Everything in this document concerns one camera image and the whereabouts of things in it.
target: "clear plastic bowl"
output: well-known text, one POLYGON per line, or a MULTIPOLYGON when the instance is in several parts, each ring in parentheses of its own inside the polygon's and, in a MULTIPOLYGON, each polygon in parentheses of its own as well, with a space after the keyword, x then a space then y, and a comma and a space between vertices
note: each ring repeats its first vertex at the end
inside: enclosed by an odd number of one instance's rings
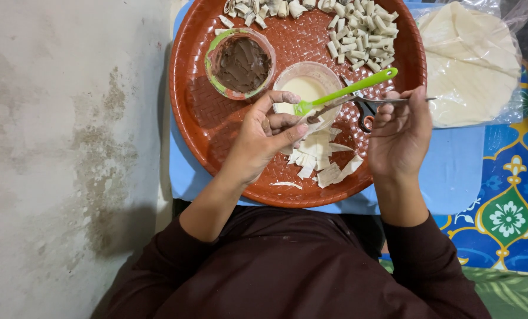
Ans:
MULTIPOLYGON (((277 80, 274 83, 274 90, 281 91, 285 84, 291 79, 301 76, 312 77, 317 80, 317 82, 323 87, 325 94, 331 94, 343 89, 343 84, 340 82, 339 77, 331 69, 317 62, 303 61, 293 64, 285 69, 277 77, 277 80)), ((322 117, 325 122, 332 122, 339 114, 339 111, 340 108, 335 108, 326 112, 322 117)), ((274 104, 274 112, 279 113, 277 104, 274 104)))
POLYGON ((207 77, 209 78, 209 82, 211 82, 211 84, 220 94, 232 100, 245 100, 253 97, 254 95, 260 93, 262 90, 268 88, 270 82, 274 78, 274 73, 276 71, 276 52, 274 51, 274 48, 268 42, 268 39, 265 36, 252 30, 251 28, 230 29, 218 35, 211 42, 211 45, 209 46, 209 51, 207 51, 207 54, 205 55, 205 71, 207 73, 207 77), (220 52, 220 50, 223 49, 223 44, 225 44, 231 39, 242 37, 249 38, 258 43, 258 45, 260 45, 260 47, 268 55, 270 60, 268 77, 266 78, 266 80, 264 80, 262 84, 260 84, 260 86, 250 92, 237 92, 231 90, 222 85, 215 76, 219 66, 219 63, 217 61, 219 57, 218 53, 220 52))

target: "brown clothing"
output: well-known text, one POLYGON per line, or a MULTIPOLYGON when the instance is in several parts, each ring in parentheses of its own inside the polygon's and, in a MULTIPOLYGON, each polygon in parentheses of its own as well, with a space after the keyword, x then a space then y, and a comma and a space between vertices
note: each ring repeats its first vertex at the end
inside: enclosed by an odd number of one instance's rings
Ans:
POLYGON ((144 248, 108 318, 490 318, 433 218, 384 231, 393 275, 337 215, 237 207, 214 243, 176 219, 144 248))

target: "woven plastic tray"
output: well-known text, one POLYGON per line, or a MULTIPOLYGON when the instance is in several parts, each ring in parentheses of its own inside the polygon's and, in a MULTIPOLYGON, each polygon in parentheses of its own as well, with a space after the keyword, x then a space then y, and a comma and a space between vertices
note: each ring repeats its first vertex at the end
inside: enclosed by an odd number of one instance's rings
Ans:
MULTIPOLYGON (((395 62, 391 65, 398 68, 398 75, 392 81, 363 90, 363 94, 368 98, 377 98, 390 90, 404 91, 425 85, 427 71, 423 44, 407 7, 401 0, 377 0, 376 3, 400 15, 395 21, 399 34, 394 43, 395 62)), ((224 4, 225 0, 195 0, 179 28, 169 66, 169 88, 175 121, 193 155, 213 176, 221 169, 248 105, 254 101, 235 101, 223 97, 209 83, 205 74, 204 56, 215 38, 214 29, 224 28, 218 18, 224 4)), ((315 9, 304 12, 297 20, 291 17, 267 18, 268 28, 265 30, 260 30, 255 23, 252 25, 254 30, 268 38, 276 51, 276 76, 300 61, 322 63, 352 81, 372 74, 364 67, 353 72, 349 70, 348 62, 337 65, 330 58, 326 47, 330 41, 326 27, 333 15, 315 9)), ((244 26, 244 20, 240 18, 231 20, 235 27, 244 26)), ((364 158, 359 169, 343 182, 321 189, 310 178, 301 180, 297 177, 301 167, 287 165, 287 156, 278 154, 260 179, 249 186, 243 195, 271 206, 307 208, 331 204, 367 188, 372 184, 367 159, 368 134, 360 129, 359 114, 359 109, 348 103, 343 106, 333 124, 333 127, 343 130, 334 142, 356 151, 333 153, 331 162, 335 161, 342 169, 355 154, 364 158), (303 190, 270 185, 276 182, 294 182, 302 185, 303 190)))

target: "chocolate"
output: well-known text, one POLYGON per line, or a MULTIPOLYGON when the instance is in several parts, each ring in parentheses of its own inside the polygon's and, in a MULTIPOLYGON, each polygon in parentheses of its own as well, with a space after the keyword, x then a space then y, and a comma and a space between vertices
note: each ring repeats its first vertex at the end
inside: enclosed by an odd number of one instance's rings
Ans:
POLYGON ((217 57, 215 76, 230 90, 246 93, 255 90, 268 77, 270 57, 256 41, 233 38, 223 45, 217 57))

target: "hand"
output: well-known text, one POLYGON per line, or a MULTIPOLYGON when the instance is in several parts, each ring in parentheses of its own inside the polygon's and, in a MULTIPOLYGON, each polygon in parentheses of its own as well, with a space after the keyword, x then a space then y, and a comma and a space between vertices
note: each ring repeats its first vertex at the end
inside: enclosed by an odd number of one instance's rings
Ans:
POLYGON ((266 114, 274 103, 298 104, 300 100, 290 92, 268 91, 254 103, 242 121, 238 137, 219 175, 226 174, 241 185, 254 183, 281 148, 293 145, 308 130, 307 124, 294 127, 299 116, 281 113, 266 117, 266 114))
POLYGON ((372 175, 375 181, 417 180, 433 128, 425 87, 402 94, 388 92, 386 98, 409 98, 410 101, 396 106, 385 104, 378 109, 368 142, 372 175))

